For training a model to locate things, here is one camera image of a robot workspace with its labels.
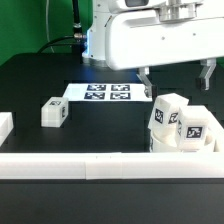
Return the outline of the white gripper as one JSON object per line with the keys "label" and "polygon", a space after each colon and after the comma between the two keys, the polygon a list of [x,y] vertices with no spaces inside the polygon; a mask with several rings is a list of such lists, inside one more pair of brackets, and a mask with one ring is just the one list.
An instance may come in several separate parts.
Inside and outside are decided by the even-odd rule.
{"label": "white gripper", "polygon": [[224,56],[224,0],[109,0],[105,58],[114,70],[137,69],[152,96],[148,66],[201,60],[200,87],[210,88]]}

